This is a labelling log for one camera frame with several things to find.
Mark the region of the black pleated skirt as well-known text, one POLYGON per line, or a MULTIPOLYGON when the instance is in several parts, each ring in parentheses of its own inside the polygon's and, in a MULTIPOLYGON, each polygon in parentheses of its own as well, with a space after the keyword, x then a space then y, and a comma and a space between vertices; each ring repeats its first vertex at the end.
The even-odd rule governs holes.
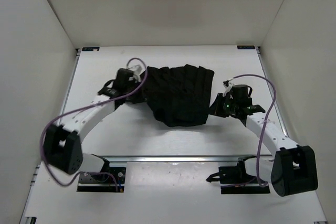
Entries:
POLYGON ((129 103, 147 103, 156 120, 168 127, 203 125, 208 119, 215 72, 186 64, 180 67, 148 67, 141 89, 129 103))

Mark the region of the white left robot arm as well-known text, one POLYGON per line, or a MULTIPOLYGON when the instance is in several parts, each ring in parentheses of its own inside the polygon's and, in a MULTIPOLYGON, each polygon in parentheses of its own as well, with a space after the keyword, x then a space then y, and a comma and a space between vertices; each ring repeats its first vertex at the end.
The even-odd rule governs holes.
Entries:
POLYGON ((83 171, 91 173, 98 181, 109 177, 107 160, 82 152, 82 142, 89 132, 106 116, 123 105, 127 96, 141 83, 142 67, 118 70, 116 78, 109 80, 91 101, 91 107, 72 116, 59 126, 51 125, 46 131, 44 154, 49 165, 73 175, 83 171))

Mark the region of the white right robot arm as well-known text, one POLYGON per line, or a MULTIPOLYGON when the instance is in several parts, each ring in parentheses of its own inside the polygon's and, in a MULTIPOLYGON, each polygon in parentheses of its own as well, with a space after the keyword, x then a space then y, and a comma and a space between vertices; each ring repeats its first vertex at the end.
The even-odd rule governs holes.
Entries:
POLYGON ((224 87, 225 92, 218 93, 211 105, 210 114, 240 120, 261 140, 272 158, 263 159, 259 155, 240 157, 235 166, 221 167, 207 181, 220 181, 235 187, 261 182, 272 185, 281 197, 316 190, 318 177, 313 149, 299 145, 269 120, 266 111, 252 103, 250 86, 225 81, 224 87))

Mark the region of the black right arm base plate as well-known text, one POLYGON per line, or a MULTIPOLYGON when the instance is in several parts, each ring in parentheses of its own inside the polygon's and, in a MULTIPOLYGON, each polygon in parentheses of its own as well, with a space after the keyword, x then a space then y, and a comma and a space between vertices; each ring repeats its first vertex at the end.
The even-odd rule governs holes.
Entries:
POLYGON ((235 166, 220 166, 218 172, 206 178, 208 183, 219 182, 222 195, 269 194, 269 186, 260 187, 255 175, 246 173, 245 161, 256 156, 240 157, 235 166))

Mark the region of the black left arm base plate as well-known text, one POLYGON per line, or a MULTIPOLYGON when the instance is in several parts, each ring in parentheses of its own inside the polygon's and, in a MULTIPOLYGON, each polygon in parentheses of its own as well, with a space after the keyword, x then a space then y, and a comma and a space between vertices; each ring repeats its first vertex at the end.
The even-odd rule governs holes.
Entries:
POLYGON ((116 181, 109 175, 80 175, 77 192, 123 193, 125 191, 126 171, 126 163, 111 162, 107 172, 112 174, 116 181))

